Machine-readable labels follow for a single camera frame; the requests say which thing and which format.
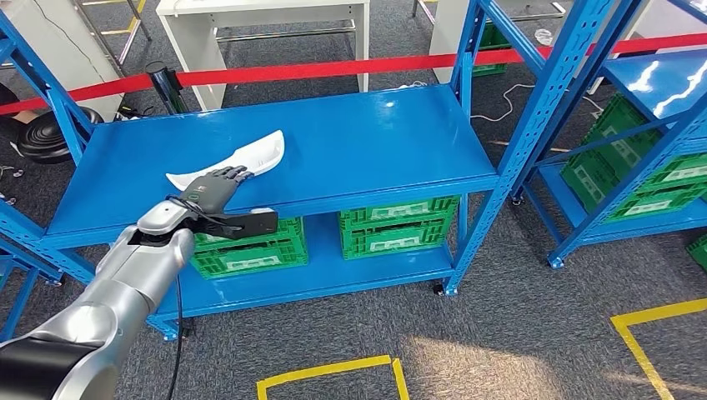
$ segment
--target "green crate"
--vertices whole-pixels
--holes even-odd
[[[595,150],[571,157],[560,171],[560,176],[587,211],[594,210],[609,191],[619,184],[614,170]]]
[[[267,235],[244,237],[242,239],[227,239],[225,237],[211,236],[206,233],[196,233],[194,242],[196,244],[194,252],[200,253],[207,250],[217,250],[231,246],[242,246],[244,244],[253,244],[260,242],[270,242],[279,240],[280,238],[293,238],[302,234],[302,218],[280,219],[278,221],[278,230]]]
[[[707,235],[700,237],[695,242],[686,247],[688,253],[694,260],[707,271]]]
[[[593,142],[601,138],[603,136],[593,130],[586,136],[588,139],[586,142]],[[619,179],[626,176],[631,168],[653,147],[653,144],[648,142],[632,146],[626,140],[617,140],[595,149],[612,167],[614,175]],[[654,192],[659,189],[676,188],[705,181],[707,181],[707,153],[688,154],[676,157],[668,165],[651,174],[644,184],[636,189],[636,192]]]
[[[238,240],[226,239],[217,243],[219,247],[205,251],[202,246],[191,260],[192,265],[206,279],[296,267],[308,262],[300,217],[281,220],[276,233]]]
[[[446,239],[451,218],[405,222],[341,231],[344,259],[437,247]]]
[[[655,192],[634,193],[606,221],[669,213],[684,208],[707,191],[707,182],[669,187]]]
[[[416,202],[354,208],[338,213],[338,225],[344,231],[376,228],[395,223],[451,218],[454,216],[457,205],[459,205],[459,196],[445,196]]]
[[[484,26],[484,33],[481,35],[479,50],[498,50],[501,48],[511,48],[510,42],[495,25],[487,23]],[[472,69],[472,76],[483,77],[486,75],[504,73],[507,68],[508,64],[505,63],[477,65]]]
[[[678,156],[660,171],[652,173],[639,192],[674,188],[707,181],[707,153]]]
[[[587,136],[584,137],[582,144],[614,136],[646,122],[648,121],[628,100],[620,94],[616,94],[611,98],[609,105],[601,113]],[[659,139],[660,132],[657,129],[650,129],[598,147],[596,150],[613,167],[615,174],[623,177],[653,148]]]

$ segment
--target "white label on crate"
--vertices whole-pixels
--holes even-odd
[[[668,176],[665,177],[665,179],[663,179],[663,182],[677,181],[679,179],[687,179],[687,178],[694,178],[694,177],[701,177],[703,175],[707,175],[707,166],[679,169],[679,170],[669,173]]]
[[[429,213],[427,202],[419,202],[417,204],[407,204],[397,207],[374,208],[371,210],[371,219],[404,217],[406,215],[425,213]]]
[[[405,239],[388,240],[386,242],[372,242],[369,248],[371,252],[382,252],[394,248],[410,248],[419,245],[419,237],[406,237]]]
[[[616,134],[616,130],[614,127],[607,127],[601,134],[607,138],[609,136],[614,136]],[[629,164],[630,167],[635,166],[640,161],[640,156],[638,153],[636,153],[624,139],[612,142],[611,146],[619,153],[624,161]]]
[[[629,208],[629,211],[625,212],[624,215],[635,215],[642,213],[649,213],[651,211],[665,210],[670,206],[672,200],[665,200],[664,202],[654,202],[652,204],[643,204],[641,206],[633,206]]]
[[[587,189],[589,194],[592,195],[592,198],[596,202],[600,202],[604,198],[604,193],[599,190],[599,188],[596,186],[596,183],[594,183],[587,171],[584,170],[584,167],[580,165],[579,167],[575,168],[574,174],[577,175],[579,181],[582,182],[582,186]]]
[[[242,269],[267,267],[270,265],[278,265],[280,263],[281,262],[278,256],[270,256],[263,258],[254,258],[252,260],[226,262],[226,269],[228,269],[229,271],[240,271]]]

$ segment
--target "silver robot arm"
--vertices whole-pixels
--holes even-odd
[[[210,172],[180,197],[160,202],[123,230],[76,301],[0,344],[0,399],[112,399],[145,319],[192,257],[193,233],[243,238],[277,228],[272,210],[217,214],[248,177],[243,171]]]

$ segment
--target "gray carpet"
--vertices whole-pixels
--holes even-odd
[[[131,73],[155,59],[178,68],[154,16],[155,6],[154,0],[148,0],[145,9],[154,41],[147,45],[138,34],[126,65]],[[530,11],[551,11],[541,8],[545,6]],[[96,6],[91,13],[103,28],[115,29],[128,21],[127,8],[116,11],[120,7]],[[374,0],[371,7],[372,57],[426,53],[431,26],[422,13],[409,18],[409,1]],[[526,12],[523,5],[515,10]],[[524,30],[554,31],[556,24],[532,22],[524,24]],[[113,46],[122,45],[119,39],[111,38]],[[223,51],[229,66],[327,61],[352,54],[344,35],[231,44]],[[24,97],[29,95],[10,72],[0,78]],[[421,71],[372,76],[371,88],[393,88],[415,80],[431,83],[434,75]],[[515,83],[531,82],[532,75],[520,65],[509,66],[504,75],[475,79],[474,114],[501,115],[506,109],[502,92]],[[259,83],[230,87],[224,105],[355,90],[354,77]],[[605,104],[612,92],[611,87],[602,87],[594,98]],[[487,141],[510,137],[528,95],[523,88],[511,93],[516,112],[501,122],[474,119],[474,128],[495,162],[504,147]],[[196,109],[193,95],[186,91],[185,97]],[[150,92],[129,94],[126,100],[141,110],[156,103]],[[583,102],[557,146],[576,145],[592,123],[589,113],[593,111]],[[19,179],[3,177],[2,192],[18,199],[20,211],[47,224],[72,173],[70,163],[38,166],[5,146],[0,147],[0,159],[26,171]],[[539,195],[546,197],[542,190]],[[477,207],[479,197],[470,202]],[[534,209],[529,204],[507,205],[456,297],[434,296],[431,283],[422,282],[196,318],[196,333],[184,343],[175,398],[253,399],[258,380],[379,354],[401,358],[410,396],[416,400],[658,398],[609,318],[707,297],[707,275],[684,250],[700,233],[583,247],[568,257],[565,269],[552,271],[544,255],[553,243]],[[82,253],[95,262],[104,250],[92,247]],[[7,314],[18,281],[11,280],[9,290],[0,296],[0,320]],[[80,291],[81,286],[71,279],[59,289],[38,284],[18,333],[34,328]],[[702,313],[632,328],[675,398],[707,398],[704,318]],[[174,343],[163,342],[160,334],[145,327],[131,350],[117,398],[163,398],[174,350]],[[274,400],[397,398],[389,367],[287,383],[268,395]]]

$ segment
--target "red rope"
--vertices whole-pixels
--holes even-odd
[[[612,53],[640,53],[661,48],[681,48],[707,44],[707,33],[694,33],[671,37],[652,37],[647,39],[624,40],[616,43]],[[594,44],[587,53],[594,50]],[[547,58],[551,47],[539,47],[538,51]],[[404,56],[386,57],[371,60],[313,62],[294,65],[274,65],[268,67],[231,68],[220,71],[178,72],[177,76],[183,86],[209,85],[219,83],[252,83],[278,81],[285,79],[325,78],[357,73],[394,73],[416,69],[452,67],[455,54],[436,56]],[[513,49],[488,50],[479,52],[474,65],[489,65],[496,63],[522,63],[523,59]],[[152,84],[147,74],[133,75],[111,82],[99,83],[81,87],[69,92],[75,101],[101,98],[119,93],[130,93],[151,88]],[[46,107],[40,97],[14,102],[0,106],[0,115],[18,113]]]

